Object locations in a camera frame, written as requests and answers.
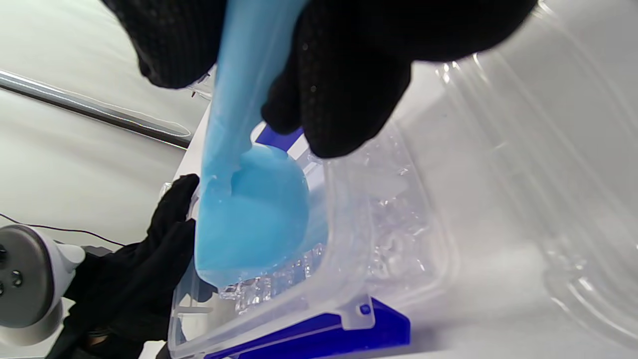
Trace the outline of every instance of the black cable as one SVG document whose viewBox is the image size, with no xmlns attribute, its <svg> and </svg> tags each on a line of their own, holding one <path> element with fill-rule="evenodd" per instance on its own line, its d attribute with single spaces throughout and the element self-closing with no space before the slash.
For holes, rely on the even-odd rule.
<svg viewBox="0 0 638 359">
<path fill-rule="evenodd" d="M 43 228 L 43 229 L 51 229 L 53 231 L 60 231 L 60 232 L 73 232 L 73 233 L 84 233 L 84 234 L 89 234 L 91 236 L 97 237 L 105 242 L 109 242 L 111 244 L 114 245 L 118 245 L 120 247 L 124 247 L 124 245 L 122 243 L 118 243 L 116 241 L 112 241 L 110 239 L 104 238 L 102 236 L 100 236 L 99 234 L 95 234 L 93 232 L 89 232 L 89 231 L 85 231 L 83 229 L 65 229 L 65 228 L 57 228 L 57 227 L 51 227 L 49 225 L 41 225 L 41 224 L 26 224 L 26 223 L 22 223 L 22 222 L 18 222 L 15 219 L 9 217 L 8 215 L 2 214 L 0 213 L 0 217 L 3 217 L 4 219 L 13 222 L 15 224 L 22 224 L 22 225 L 26 225 L 28 227 L 34 227 L 34 228 Z"/>
</svg>

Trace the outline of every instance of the black glove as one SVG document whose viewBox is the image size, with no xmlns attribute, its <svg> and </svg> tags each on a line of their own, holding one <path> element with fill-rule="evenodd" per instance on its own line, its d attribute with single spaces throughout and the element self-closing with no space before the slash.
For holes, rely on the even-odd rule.
<svg viewBox="0 0 638 359">
<path fill-rule="evenodd" d="M 166 340 L 172 293 L 193 257 L 195 221 L 186 220 L 199 177 L 179 178 L 156 208 L 144 241 L 77 268 L 75 300 L 47 359 L 78 353 L 137 358 L 147 340 Z M 87 348 L 88 337 L 107 337 Z"/>
<path fill-rule="evenodd" d="M 142 74 L 182 88 L 217 61 L 225 0 L 103 0 L 129 33 Z M 537 0 L 311 0 L 262 117 L 303 127 L 319 157 L 374 137 L 410 83 L 412 61 L 452 61 L 510 36 Z"/>
</svg>

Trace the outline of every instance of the black fabric glove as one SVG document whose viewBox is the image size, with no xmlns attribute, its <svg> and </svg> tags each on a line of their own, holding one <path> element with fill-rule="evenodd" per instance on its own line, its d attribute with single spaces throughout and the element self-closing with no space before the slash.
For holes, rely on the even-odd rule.
<svg viewBox="0 0 638 359">
<path fill-rule="evenodd" d="M 225 1 L 103 1 L 129 33 L 152 83 L 184 87 L 216 62 Z M 310 0 L 262 117 L 282 134 L 303 127 L 319 157 L 347 155 L 383 128 L 410 83 L 412 61 L 452 61 L 490 49 L 536 3 Z"/>
<path fill-rule="evenodd" d="M 77 268 L 65 294 L 75 305 L 47 359 L 137 358 L 145 341 L 167 339 L 172 293 L 193 257 L 195 221 L 186 215 L 198 184 L 194 174 L 179 178 L 159 202 L 146 239 L 89 256 Z M 87 348 L 96 328 L 107 340 Z"/>
</svg>

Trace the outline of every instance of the clear plastic container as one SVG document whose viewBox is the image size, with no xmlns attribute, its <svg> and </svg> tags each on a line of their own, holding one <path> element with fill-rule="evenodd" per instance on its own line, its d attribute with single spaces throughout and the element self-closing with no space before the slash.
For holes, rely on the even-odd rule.
<svg viewBox="0 0 638 359">
<path fill-rule="evenodd" d="M 440 294 L 449 243 L 392 125 L 346 158 L 324 162 L 307 151 L 297 163 L 313 206 L 299 255 L 221 296 L 191 267 L 175 292 L 174 358 L 232 348 L 324 313 L 341 316 L 346 330 L 371 328 L 374 316 L 359 308 L 372 297 L 401 310 Z"/>
<path fill-rule="evenodd" d="M 504 205 L 545 255 L 553 300 L 638 348 L 635 83 L 621 90 L 599 58 L 541 1 L 515 41 L 437 73 L 449 121 L 473 134 Z"/>
</svg>

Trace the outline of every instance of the blue silicone spatula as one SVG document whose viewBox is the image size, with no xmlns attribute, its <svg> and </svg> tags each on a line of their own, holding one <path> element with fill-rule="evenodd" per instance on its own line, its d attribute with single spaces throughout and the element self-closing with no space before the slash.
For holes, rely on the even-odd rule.
<svg viewBox="0 0 638 359">
<path fill-rule="evenodd" d="M 252 144 L 260 108 L 290 53 L 307 0 L 229 0 L 202 160 L 195 268 L 223 287 L 268 272 L 300 247 L 308 224 L 303 171 Z"/>
</svg>

